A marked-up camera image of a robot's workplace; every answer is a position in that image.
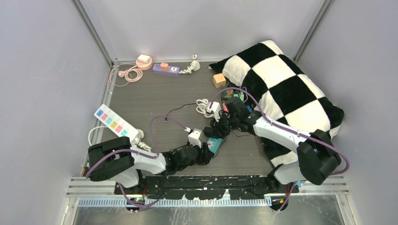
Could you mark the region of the black power adapter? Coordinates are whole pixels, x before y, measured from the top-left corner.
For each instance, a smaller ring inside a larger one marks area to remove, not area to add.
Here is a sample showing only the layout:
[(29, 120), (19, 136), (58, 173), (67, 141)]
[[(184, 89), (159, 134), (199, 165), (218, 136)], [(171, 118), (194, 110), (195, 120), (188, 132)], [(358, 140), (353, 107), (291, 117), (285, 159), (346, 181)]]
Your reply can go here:
[(203, 129), (203, 134), (208, 137), (208, 138), (221, 138), (223, 139), (225, 137), (225, 134), (219, 129), (219, 128), (213, 128), (213, 127), (205, 127)]

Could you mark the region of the teal usb power strip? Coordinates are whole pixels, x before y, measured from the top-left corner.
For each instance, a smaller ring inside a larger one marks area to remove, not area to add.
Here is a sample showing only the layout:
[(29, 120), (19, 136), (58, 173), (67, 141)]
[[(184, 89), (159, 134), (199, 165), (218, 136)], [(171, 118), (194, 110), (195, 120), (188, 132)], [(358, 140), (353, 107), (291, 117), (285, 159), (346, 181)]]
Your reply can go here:
[(220, 148), (222, 142), (223, 142), (223, 139), (221, 139), (221, 138), (209, 138), (207, 140), (208, 149), (212, 153), (217, 154), (218, 149)]

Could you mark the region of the pink plug adapter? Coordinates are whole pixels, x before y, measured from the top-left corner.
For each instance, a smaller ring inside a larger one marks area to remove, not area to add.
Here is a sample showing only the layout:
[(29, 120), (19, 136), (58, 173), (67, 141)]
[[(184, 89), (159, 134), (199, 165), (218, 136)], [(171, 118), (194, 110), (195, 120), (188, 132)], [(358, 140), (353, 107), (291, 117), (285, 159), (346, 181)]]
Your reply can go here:
[(229, 112), (225, 103), (222, 104), (222, 109), (227, 113)]

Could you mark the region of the blue cube socket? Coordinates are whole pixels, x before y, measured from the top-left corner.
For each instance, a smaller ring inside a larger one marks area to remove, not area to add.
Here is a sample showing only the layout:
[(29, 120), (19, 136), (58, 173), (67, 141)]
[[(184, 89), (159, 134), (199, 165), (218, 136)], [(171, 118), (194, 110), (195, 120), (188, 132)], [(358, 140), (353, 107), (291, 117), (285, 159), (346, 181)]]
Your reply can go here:
[(247, 105), (246, 108), (247, 108), (249, 113), (251, 113), (253, 111), (252, 108), (249, 105)]

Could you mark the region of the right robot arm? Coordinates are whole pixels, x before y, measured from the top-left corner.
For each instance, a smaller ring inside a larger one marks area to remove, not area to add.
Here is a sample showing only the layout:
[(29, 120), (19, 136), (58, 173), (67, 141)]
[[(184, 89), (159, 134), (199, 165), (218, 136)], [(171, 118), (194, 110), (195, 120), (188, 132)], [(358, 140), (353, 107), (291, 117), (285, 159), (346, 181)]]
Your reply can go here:
[(250, 111), (237, 97), (223, 104), (208, 102), (205, 112), (214, 117), (204, 131), (208, 137), (225, 138), (232, 130), (239, 129), (269, 139), (296, 154), (298, 158), (293, 162), (278, 163), (268, 174), (268, 187), (273, 192), (281, 192), (288, 183), (295, 181), (307, 180), (321, 185), (341, 164), (341, 158), (331, 149), (333, 145), (325, 132), (294, 130), (263, 116), (260, 111)]

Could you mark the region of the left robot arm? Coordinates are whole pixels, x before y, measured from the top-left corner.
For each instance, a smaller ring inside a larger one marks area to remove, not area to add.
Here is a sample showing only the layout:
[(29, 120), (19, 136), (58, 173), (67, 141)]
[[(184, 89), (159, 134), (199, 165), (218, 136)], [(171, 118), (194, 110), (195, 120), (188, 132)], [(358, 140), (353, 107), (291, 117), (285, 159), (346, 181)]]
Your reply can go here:
[(207, 165), (216, 156), (220, 144), (215, 139), (202, 146), (190, 143), (166, 152), (152, 153), (131, 145), (128, 137), (119, 137), (88, 148), (91, 181), (112, 180), (139, 194), (144, 188), (140, 171), (170, 176), (193, 165)]

